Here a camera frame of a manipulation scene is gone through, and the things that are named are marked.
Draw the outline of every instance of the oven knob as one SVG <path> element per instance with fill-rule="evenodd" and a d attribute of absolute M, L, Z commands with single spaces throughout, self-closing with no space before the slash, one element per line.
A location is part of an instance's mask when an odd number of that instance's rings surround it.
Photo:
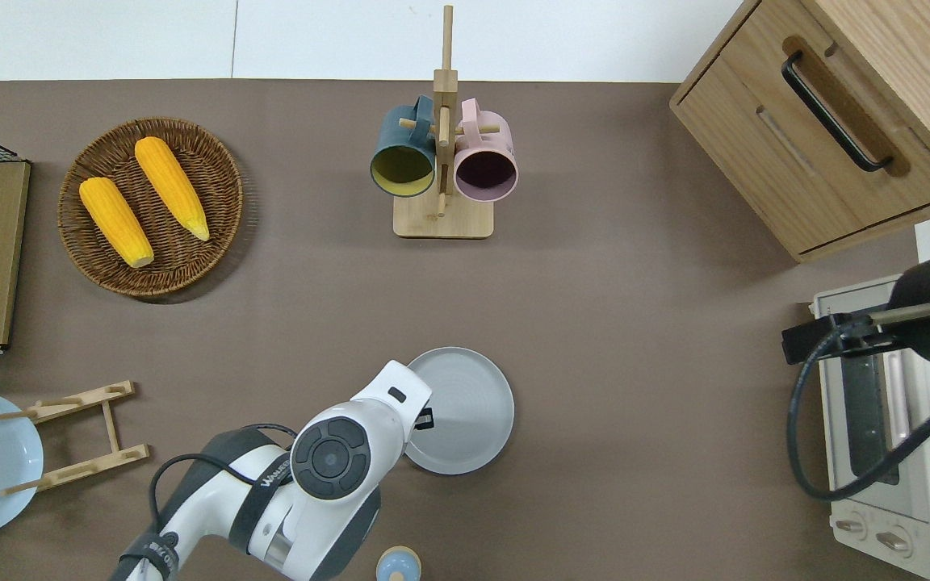
<path fill-rule="evenodd" d="M 901 558 L 909 558 L 914 554 L 914 543 L 911 541 L 911 536 L 901 526 L 894 526 L 892 530 L 875 534 L 874 537 L 878 539 L 878 543 L 892 549 Z"/>
<path fill-rule="evenodd" d="M 849 533 L 863 533 L 863 523 L 855 520 L 836 520 L 835 529 L 846 530 Z"/>
<path fill-rule="evenodd" d="M 850 512 L 848 516 L 839 518 L 831 515 L 831 526 L 834 529 L 844 530 L 849 536 L 859 538 L 863 541 L 867 538 L 867 525 L 864 522 L 863 515 L 859 512 Z"/>

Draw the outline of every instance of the wooden peg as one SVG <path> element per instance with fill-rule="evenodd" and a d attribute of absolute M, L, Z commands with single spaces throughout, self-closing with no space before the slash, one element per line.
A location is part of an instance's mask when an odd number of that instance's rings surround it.
<path fill-rule="evenodd" d="M 10 494 L 18 493 L 21 490 L 27 490 L 28 488 L 36 488 L 39 486 L 47 485 L 50 482 L 51 482 L 51 479 L 48 479 L 45 477 L 42 477 L 39 479 L 33 479 L 30 482 L 25 482 L 23 484 L 18 484 L 16 486 L 10 486 L 10 488 L 3 488 L 2 491 L 0 492 L 0 495 L 9 496 Z"/>
<path fill-rule="evenodd" d="M 450 147 L 450 107 L 440 107 L 439 130 L 436 132 L 436 147 Z"/>
<path fill-rule="evenodd" d="M 453 41 L 451 31 L 455 26 L 455 8 L 451 4 L 444 4 L 443 7 L 443 66 L 442 69 L 450 69 L 450 45 Z"/>
<path fill-rule="evenodd" d="M 436 217 L 442 218 L 446 216 L 447 213 L 447 198 L 449 198 L 449 192 L 453 192 L 453 186 L 450 184 L 450 165 L 449 163 L 442 163 L 440 165 L 440 181 L 437 184 L 437 196 L 436 196 Z"/>
<path fill-rule="evenodd" d="M 19 412 L 8 412 L 0 413 L 0 420 L 12 420 L 14 418 L 36 418 L 38 416 L 37 409 L 22 409 Z"/>
<path fill-rule="evenodd" d="M 400 126 L 405 129 L 414 129 L 414 126 L 416 126 L 416 122 L 414 122 L 413 119 L 404 119 L 402 117 L 400 120 Z M 438 129 L 433 125 L 429 125 L 429 132 L 435 133 L 435 132 L 438 132 Z M 499 132 L 501 132 L 501 125 L 480 125 L 480 133 L 499 133 Z M 455 135 L 464 136 L 465 130 L 460 127 L 456 127 Z"/>

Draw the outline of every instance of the wicker basket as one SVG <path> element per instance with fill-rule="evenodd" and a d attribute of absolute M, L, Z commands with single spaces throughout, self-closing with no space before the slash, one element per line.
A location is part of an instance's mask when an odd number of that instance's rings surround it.
<path fill-rule="evenodd" d="M 136 161 L 144 136 L 170 145 L 199 195 L 211 238 L 196 239 L 171 216 Z M 133 269 L 115 252 L 82 206 L 78 187 L 92 177 L 110 178 L 132 206 L 153 247 L 150 265 Z M 136 119 L 89 144 L 70 166 L 60 189 L 58 225 L 70 260 L 85 276 L 130 297 L 159 297 L 207 274 L 228 251 L 243 212 L 243 181 L 235 159 L 216 137 L 180 119 Z"/>

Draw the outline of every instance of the corn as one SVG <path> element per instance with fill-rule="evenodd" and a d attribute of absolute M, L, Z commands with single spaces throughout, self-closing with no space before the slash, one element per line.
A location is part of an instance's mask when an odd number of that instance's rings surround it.
<path fill-rule="evenodd" d="M 89 178 L 82 182 L 78 193 L 99 231 L 129 267 L 137 269 L 153 261 L 153 248 L 114 182 Z"/>
<path fill-rule="evenodd" d="M 160 137 L 143 137 L 136 142 L 136 159 L 178 224 L 200 240 L 210 239 L 203 205 L 167 143 Z"/>

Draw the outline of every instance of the black drawer handle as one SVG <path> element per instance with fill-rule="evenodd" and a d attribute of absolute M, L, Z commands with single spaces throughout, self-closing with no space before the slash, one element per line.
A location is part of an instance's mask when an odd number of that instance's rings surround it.
<path fill-rule="evenodd" d="M 838 145 L 845 151 L 845 154 L 849 155 L 849 159 L 852 159 L 852 162 L 856 163 L 857 168 L 863 169 L 864 172 L 876 172 L 876 170 L 885 168 L 886 165 L 889 165 L 889 163 L 892 162 L 892 156 L 886 157 L 882 159 L 882 161 L 874 161 L 868 158 L 862 148 L 857 146 L 856 142 L 853 142 L 853 138 L 838 124 L 838 120 L 835 119 L 834 115 L 831 115 L 827 107 L 823 106 L 820 99 L 813 94 L 813 91 L 811 91 L 802 78 L 798 76 L 798 73 L 794 70 L 794 63 L 797 63 L 798 59 L 801 58 L 802 51 L 796 51 L 793 55 L 789 56 L 789 60 L 785 61 L 785 66 L 781 67 L 781 76 L 785 78 L 785 81 L 794 91 L 794 94 L 806 104 L 807 109 L 809 109 L 813 117 L 820 122 L 820 125 L 823 125 L 823 128 L 831 133 L 831 137 L 834 137 Z"/>

